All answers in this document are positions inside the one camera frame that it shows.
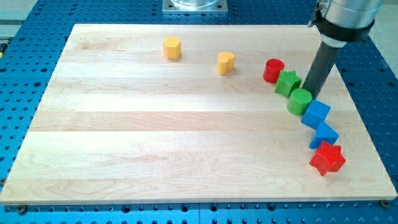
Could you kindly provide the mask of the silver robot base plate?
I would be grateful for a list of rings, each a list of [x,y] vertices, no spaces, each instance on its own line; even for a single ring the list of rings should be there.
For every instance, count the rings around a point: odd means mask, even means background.
[[[227,0],[163,0],[163,12],[227,12]]]

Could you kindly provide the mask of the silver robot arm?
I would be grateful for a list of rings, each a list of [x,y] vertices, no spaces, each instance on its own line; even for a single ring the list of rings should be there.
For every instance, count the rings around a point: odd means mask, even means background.
[[[382,0],[318,0],[308,26],[316,26],[322,42],[342,48],[364,39],[375,23]]]

